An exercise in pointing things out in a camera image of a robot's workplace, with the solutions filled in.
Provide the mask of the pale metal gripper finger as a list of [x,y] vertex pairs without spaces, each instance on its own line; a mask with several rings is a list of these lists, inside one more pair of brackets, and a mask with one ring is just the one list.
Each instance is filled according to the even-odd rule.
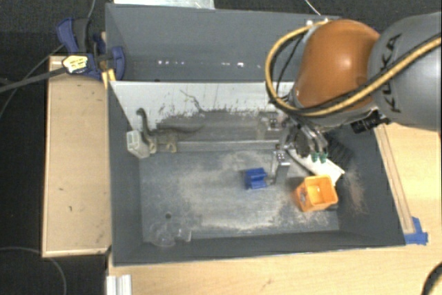
[[271,163],[271,183],[275,184],[279,180],[284,180],[287,177],[290,166],[291,162],[285,151],[274,151]]
[[258,139],[276,140],[281,131],[277,116],[273,113],[260,113],[258,115]]

